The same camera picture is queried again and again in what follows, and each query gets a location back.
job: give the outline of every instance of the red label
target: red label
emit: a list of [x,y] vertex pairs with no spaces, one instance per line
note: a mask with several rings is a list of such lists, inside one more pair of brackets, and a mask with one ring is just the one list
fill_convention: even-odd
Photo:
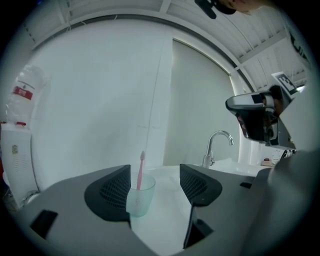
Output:
[[20,126],[26,126],[27,124],[25,122],[16,122],[16,125],[20,125]]
[[31,98],[32,98],[32,92],[31,91],[28,91],[28,90],[25,90],[25,89],[22,89],[18,86],[14,87],[13,89],[13,94],[17,94],[17,95],[20,95],[28,100],[31,101]]

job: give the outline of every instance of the small red object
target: small red object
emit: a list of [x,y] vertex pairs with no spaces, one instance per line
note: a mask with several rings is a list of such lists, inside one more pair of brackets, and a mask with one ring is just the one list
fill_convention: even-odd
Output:
[[16,122],[16,125],[20,125],[20,126],[26,126],[27,124],[25,122]]

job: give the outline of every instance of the sink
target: sink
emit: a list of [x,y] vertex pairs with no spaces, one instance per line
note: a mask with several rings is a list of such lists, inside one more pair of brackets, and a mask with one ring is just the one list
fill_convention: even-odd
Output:
[[232,161],[231,158],[215,161],[215,163],[209,167],[211,170],[220,172],[238,174],[244,176],[257,176],[258,172],[262,169],[268,168],[266,166],[249,165]]

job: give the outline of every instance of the gray robot arm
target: gray robot arm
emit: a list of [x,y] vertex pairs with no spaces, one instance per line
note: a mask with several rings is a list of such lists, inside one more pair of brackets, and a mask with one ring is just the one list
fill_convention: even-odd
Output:
[[276,113],[274,99],[285,109],[290,97],[278,85],[269,91],[233,96],[225,102],[226,108],[237,117],[243,135],[266,146],[295,150],[291,137]]

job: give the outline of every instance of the bottle label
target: bottle label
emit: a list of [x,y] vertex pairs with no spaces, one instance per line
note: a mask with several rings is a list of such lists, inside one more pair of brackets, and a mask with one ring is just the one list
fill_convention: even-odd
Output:
[[33,93],[31,91],[20,88],[19,86],[14,87],[13,94],[20,95],[31,101]]

